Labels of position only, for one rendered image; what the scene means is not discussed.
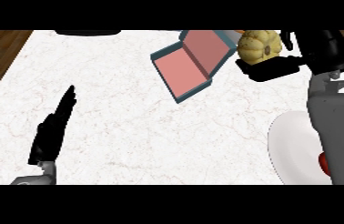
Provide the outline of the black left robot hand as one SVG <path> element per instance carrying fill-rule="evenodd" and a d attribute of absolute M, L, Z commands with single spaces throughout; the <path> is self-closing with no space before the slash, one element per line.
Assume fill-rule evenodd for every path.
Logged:
<path fill-rule="evenodd" d="M 37 165 L 44 161 L 55 161 L 58 158 L 68 120 L 77 103 L 74 89 L 75 87 L 69 86 L 55 112 L 47 115 L 44 121 L 37 125 L 37 135 L 28 157 L 30 165 Z"/>

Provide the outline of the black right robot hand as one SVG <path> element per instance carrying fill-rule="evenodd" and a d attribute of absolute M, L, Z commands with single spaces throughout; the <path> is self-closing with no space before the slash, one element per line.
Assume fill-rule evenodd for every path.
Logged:
<path fill-rule="evenodd" d="M 344 35 L 338 30 L 282 30 L 279 56 L 250 65 L 235 61 L 250 79 L 264 82 L 300 71 L 307 65 L 313 75 L 344 71 Z"/>

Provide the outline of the yellow bumpy squash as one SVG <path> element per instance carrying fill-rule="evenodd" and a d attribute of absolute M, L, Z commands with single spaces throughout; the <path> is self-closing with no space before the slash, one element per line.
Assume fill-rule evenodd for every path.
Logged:
<path fill-rule="evenodd" d="M 279 56 L 282 50 L 281 37 L 275 30 L 247 30 L 238 41 L 238 55 L 250 64 Z"/>

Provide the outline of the pink and teal cardboard box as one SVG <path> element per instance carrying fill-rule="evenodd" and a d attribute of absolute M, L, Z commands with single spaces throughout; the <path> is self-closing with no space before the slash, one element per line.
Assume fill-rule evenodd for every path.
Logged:
<path fill-rule="evenodd" d="M 176 103 L 211 85 L 235 51 L 236 44 L 222 30 L 183 30 L 179 41 L 151 55 Z"/>

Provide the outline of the white plate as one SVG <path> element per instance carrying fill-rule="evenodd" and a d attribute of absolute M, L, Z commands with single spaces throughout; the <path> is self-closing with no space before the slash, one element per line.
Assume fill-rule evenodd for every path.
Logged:
<path fill-rule="evenodd" d="M 322 142 L 306 111 L 279 115 L 267 133 L 269 157 L 285 185 L 331 185 L 319 162 Z"/>

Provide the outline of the black rounded object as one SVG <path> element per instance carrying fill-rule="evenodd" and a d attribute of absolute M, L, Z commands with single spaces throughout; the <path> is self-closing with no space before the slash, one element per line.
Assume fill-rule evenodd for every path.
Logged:
<path fill-rule="evenodd" d="M 111 36 L 117 35 L 121 30 L 55 30 L 55 32 L 65 36 Z"/>

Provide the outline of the red round vegetable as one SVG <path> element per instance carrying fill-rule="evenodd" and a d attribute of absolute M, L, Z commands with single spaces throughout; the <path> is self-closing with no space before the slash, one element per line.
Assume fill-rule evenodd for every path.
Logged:
<path fill-rule="evenodd" d="M 319 164 L 320 164 L 322 172 L 331 177 L 328 162 L 326 162 L 326 158 L 325 158 L 325 152 L 322 152 L 319 155 Z"/>

